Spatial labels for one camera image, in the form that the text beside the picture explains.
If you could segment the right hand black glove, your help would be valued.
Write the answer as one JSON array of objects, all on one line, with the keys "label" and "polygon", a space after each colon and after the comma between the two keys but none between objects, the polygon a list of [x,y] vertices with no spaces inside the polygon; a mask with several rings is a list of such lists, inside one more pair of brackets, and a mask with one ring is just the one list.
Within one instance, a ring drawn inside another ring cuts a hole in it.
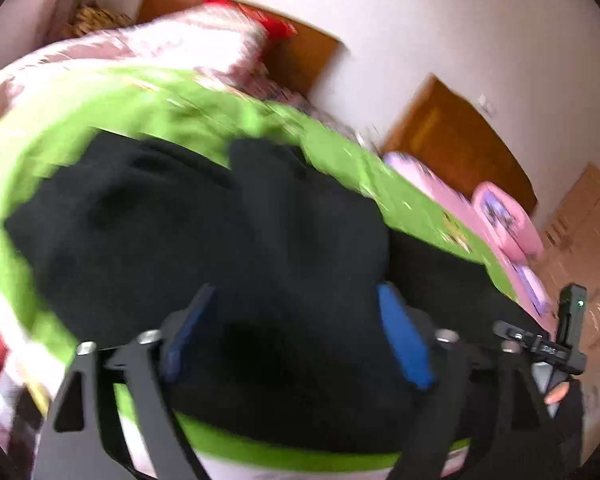
[{"label": "right hand black glove", "polygon": [[548,446],[562,461],[562,470],[571,474],[579,468],[583,448],[583,393],[580,380],[571,379],[569,390],[558,403],[550,421]]}]

